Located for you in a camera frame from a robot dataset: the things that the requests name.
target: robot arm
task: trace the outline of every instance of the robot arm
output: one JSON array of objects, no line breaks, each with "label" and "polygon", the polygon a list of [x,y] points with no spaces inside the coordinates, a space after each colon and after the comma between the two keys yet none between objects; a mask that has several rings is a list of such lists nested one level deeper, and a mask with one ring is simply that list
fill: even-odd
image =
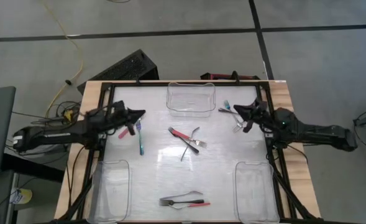
[{"label": "robot arm", "polygon": [[332,125],[318,126],[304,124],[290,110],[279,108],[274,117],[267,111],[267,103],[255,100],[249,106],[234,105],[234,109],[247,122],[244,132],[252,128],[253,123],[268,133],[276,147],[286,148],[291,142],[327,144],[344,151],[353,151],[357,143],[349,129]]},{"label": "robot arm", "polygon": [[86,149],[97,150],[99,134],[127,126],[134,135],[133,125],[144,113],[145,110],[125,109],[123,101],[118,101],[111,106],[109,115],[102,109],[95,109],[87,112],[84,120],[66,126],[22,128],[13,135],[13,148],[25,152],[41,145],[80,143]]}]

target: wooden table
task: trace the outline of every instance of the wooden table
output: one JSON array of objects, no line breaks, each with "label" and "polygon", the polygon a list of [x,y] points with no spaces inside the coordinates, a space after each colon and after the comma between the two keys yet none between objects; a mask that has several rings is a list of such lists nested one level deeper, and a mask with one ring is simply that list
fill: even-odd
[{"label": "wooden table", "polygon": [[[135,81],[113,81],[115,83],[134,83]],[[156,81],[142,81],[142,82],[190,82],[189,80],[173,80],[173,81],[165,81],[165,80],[156,80]],[[210,82],[209,80],[192,80],[191,82],[203,82],[207,83]],[[225,80],[213,80],[212,82],[226,82]],[[293,106],[288,90],[288,85],[286,81],[253,81],[253,80],[242,80],[242,82],[269,82],[270,84],[270,91],[272,95],[272,101],[274,108],[277,109],[279,107],[284,107],[293,111]],[[86,84],[85,93],[83,95],[82,104],[81,104],[81,113],[85,113],[89,110],[95,109],[98,107],[99,103],[99,95],[101,91],[101,84],[102,81],[90,81]],[[303,145],[294,143],[292,144],[293,147],[299,149],[300,151],[304,152]],[[68,158],[68,168],[70,174],[72,174],[72,167],[73,163],[76,159],[76,156],[79,150],[82,148],[81,144],[73,144],[70,150],[70,155]],[[285,155],[286,166],[288,169],[290,185],[292,191],[296,194],[296,196],[300,199],[301,203],[309,210],[310,213],[315,215],[316,217],[320,217],[319,209],[317,200],[315,197],[313,183],[311,181],[311,177],[308,170],[308,165],[306,163],[306,159],[300,153],[287,148],[283,150]],[[86,163],[88,160],[88,150],[83,150],[79,157],[76,159],[75,165],[75,173],[74,173],[74,181],[73,181],[73,188],[72,188],[72,197],[71,200],[74,201],[78,194],[81,192],[82,185],[83,185],[83,178],[85,175],[85,168]],[[280,188],[282,202],[283,202],[283,209],[285,212],[285,216],[289,217],[289,209],[288,203],[286,199],[286,195],[283,189]],[[57,203],[57,209],[55,212],[55,218],[59,218],[62,216],[68,209],[68,179],[67,174],[64,175],[64,180],[62,184],[62,188],[60,191],[60,196]],[[84,211],[84,218],[88,215],[88,205],[91,201],[91,194],[86,198],[85,204],[85,211]]]}]

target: yellow cable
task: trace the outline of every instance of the yellow cable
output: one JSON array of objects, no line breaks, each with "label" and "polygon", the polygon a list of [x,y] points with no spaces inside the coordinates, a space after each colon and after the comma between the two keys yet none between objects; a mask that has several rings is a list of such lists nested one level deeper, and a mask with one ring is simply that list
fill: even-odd
[{"label": "yellow cable", "polygon": [[[77,49],[77,51],[78,51],[79,58],[81,59],[81,66],[80,66],[80,68],[79,68],[78,72],[77,72],[77,73],[76,73],[76,74],[75,74],[75,75],[70,79],[70,81],[71,81],[71,82],[73,82],[73,80],[74,80],[74,79],[77,79],[77,78],[81,75],[82,70],[83,70],[84,61],[83,61],[82,51],[81,51],[81,49],[79,48],[78,44],[76,44],[76,42],[75,42],[75,41],[73,41],[72,39],[70,39],[70,38],[68,37],[68,35],[66,34],[65,29],[64,29],[63,25],[61,24],[61,22],[56,18],[56,16],[54,15],[53,11],[48,7],[46,0],[43,0],[43,1],[42,1],[42,3],[43,3],[43,5],[45,6],[45,8],[46,8],[47,12],[48,12],[50,15],[52,15],[52,17],[53,17],[54,21],[56,21],[56,22],[57,22],[57,24],[58,24],[58,26],[60,27],[60,29],[62,30],[62,32],[63,32],[63,34],[64,34],[65,38],[66,38],[67,40],[69,40],[69,41],[70,41],[70,42],[71,42],[71,43],[76,47],[76,49]],[[64,89],[65,89],[67,86],[68,86],[67,84],[64,84],[64,85],[63,85],[63,87],[61,87],[61,88],[60,88],[60,90],[58,91],[58,93],[54,96],[54,98],[53,98],[52,102],[50,102],[50,104],[49,104],[49,106],[48,106],[48,108],[47,108],[47,111],[46,111],[46,116],[45,116],[46,118],[48,118],[48,114],[49,114],[50,108],[53,106],[54,102],[58,99],[58,97],[60,97],[60,95],[62,94],[62,92],[64,91]]]}]

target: red handle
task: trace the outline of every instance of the red handle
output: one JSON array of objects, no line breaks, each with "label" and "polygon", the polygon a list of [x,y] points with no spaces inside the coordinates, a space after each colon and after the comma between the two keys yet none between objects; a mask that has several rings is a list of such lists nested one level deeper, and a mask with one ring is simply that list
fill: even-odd
[{"label": "red handle", "polygon": [[206,203],[199,203],[199,204],[191,204],[187,207],[199,207],[199,206],[206,206],[206,205],[210,205],[210,202],[206,202]]},{"label": "red handle", "polygon": [[174,130],[172,131],[172,134],[175,134],[183,139],[187,139],[187,140],[190,140],[190,137],[188,137],[187,135],[183,134],[183,133],[179,133],[178,131]]},{"label": "red handle", "polygon": [[125,130],[123,130],[123,132],[122,132],[122,133],[120,133],[120,134],[118,135],[118,138],[119,138],[119,139],[123,138],[123,137],[124,137],[128,132],[129,132],[129,130],[128,130],[128,128],[126,128]]}]

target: plastic tray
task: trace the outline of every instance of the plastic tray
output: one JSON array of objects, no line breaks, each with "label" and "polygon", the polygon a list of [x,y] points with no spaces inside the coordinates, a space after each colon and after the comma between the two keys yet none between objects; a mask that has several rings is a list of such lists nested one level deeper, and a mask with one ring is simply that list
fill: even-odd
[{"label": "plastic tray", "polygon": [[131,172],[127,161],[99,162],[93,173],[89,223],[116,223],[130,212]]},{"label": "plastic tray", "polygon": [[212,83],[187,85],[169,83],[166,106],[172,116],[208,117],[216,107]]},{"label": "plastic tray", "polygon": [[266,162],[237,163],[234,200],[242,223],[279,223],[272,174],[272,166]]}]

